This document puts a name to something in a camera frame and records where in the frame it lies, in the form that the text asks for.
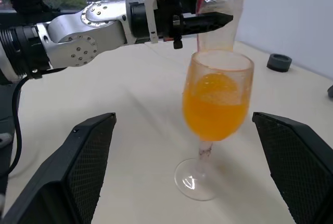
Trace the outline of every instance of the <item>table surface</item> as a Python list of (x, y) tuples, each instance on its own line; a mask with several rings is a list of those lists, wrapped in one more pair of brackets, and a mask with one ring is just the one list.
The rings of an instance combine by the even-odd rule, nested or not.
[(29, 81), (19, 112), (21, 172), (9, 181), (5, 211), (76, 124), (115, 112), (118, 122), (92, 223), (294, 223), (270, 177), (251, 116), (260, 111), (303, 122), (333, 147), (333, 101), (326, 92), (332, 81), (296, 66), (288, 73), (271, 71), (268, 54), (236, 43), (235, 50), (255, 63), (251, 106), (239, 131), (213, 147), (212, 162), (222, 176), (218, 197), (197, 202), (182, 195), (173, 179), (176, 166), (198, 152), (198, 138), (181, 111), (195, 50), (193, 38), (184, 39), (181, 50), (172, 43), (122, 47), (84, 67)]

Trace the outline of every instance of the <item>black cable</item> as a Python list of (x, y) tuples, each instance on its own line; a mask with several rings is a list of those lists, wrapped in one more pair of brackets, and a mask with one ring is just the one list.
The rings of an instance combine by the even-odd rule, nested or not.
[[(53, 70), (48, 70), (48, 71), (44, 71), (41, 74), (42, 75), (46, 75), (46, 74), (51, 74), (51, 73), (56, 73), (56, 72), (60, 72), (62, 70), (64, 70), (66, 68), (60, 68), (60, 69), (53, 69)], [(19, 93), (21, 91), (22, 86), (29, 80), (28, 77), (23, 78), (16, 86), (13, 94), (12, 94), (12, 98), (11, 98), (11, 112), (12, 112), (12, 116), (14, 119), (14, 127), (15, 127), (15, 132), (16, 132), (16, 143), (17, 143), (17, 147), (16, 147), (16, 154), (15, 154), (15, 158), (14, 161), (12, 162), (11, 166), (9, 167), (9, 169), (3, 173), (0, 174), (0, 178), (8, 176), (17, 166), (20, 157), (21, 157), (21, 153), (22, 153), (22, 133), (21, 133), (21, 128), (20, 128), (20, 121), (19, 121), (19, 115), (18, 115), (18, 106), (17, 106), (17, 101), (18, 101), (18, 96)]]

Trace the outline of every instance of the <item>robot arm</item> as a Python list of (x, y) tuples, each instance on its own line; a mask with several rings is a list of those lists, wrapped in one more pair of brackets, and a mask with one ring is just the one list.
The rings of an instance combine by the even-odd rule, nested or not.
[(179, 49), (183, 35), (213, 31), (233, 19), (217, 12), (184, 18), (195, 8), (196, 0), (101, 1), (51, 22), (0, 30), (0, 84), (80, 67), (104, 51), (159, 38), (174, 39)]

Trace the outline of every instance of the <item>orange juice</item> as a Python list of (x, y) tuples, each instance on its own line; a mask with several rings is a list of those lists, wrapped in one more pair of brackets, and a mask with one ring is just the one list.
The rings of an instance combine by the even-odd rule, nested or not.
[(246, 91), (222, 73), (204, 75), (196, 83), (187, 78), (183, 113), (191, 130), (204, 141), (221, 141), (243, 123), (249, 106)]

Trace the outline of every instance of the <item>clear plastic bottle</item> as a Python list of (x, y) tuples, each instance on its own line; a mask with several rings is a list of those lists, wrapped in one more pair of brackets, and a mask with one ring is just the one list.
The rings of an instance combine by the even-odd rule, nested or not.
[(198, 50), (223, 49), (232, 51), (244, 0), (198, 0), (197, 14), (221, 12), (233, 15), (232, 22), (213, 32), (198, 34)]

